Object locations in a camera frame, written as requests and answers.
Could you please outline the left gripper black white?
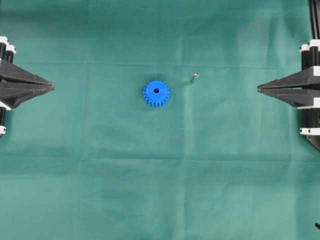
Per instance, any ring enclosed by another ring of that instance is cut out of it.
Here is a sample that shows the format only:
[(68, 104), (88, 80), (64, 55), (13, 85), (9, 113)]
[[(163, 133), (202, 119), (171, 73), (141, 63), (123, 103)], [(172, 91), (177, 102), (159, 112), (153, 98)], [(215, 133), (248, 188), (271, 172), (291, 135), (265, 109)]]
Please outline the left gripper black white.
[(0, 137), (6, 134), (6, 112), (21, 103), (55, 90), (55, 85), (13, 64), (16, 47), (6, 36), (0, 37), (0, 77), (9, 82), (0, 83)]

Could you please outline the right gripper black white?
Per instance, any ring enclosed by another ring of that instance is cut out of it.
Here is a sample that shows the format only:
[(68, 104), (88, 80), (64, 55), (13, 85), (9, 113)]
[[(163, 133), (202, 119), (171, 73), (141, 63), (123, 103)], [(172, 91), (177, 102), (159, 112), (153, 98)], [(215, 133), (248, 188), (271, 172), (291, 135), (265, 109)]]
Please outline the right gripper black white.
[(301, 110), (301, 135), (320, 135), (320, 40), (300, 46), (302, 71), (257, 87), (258, 92)]

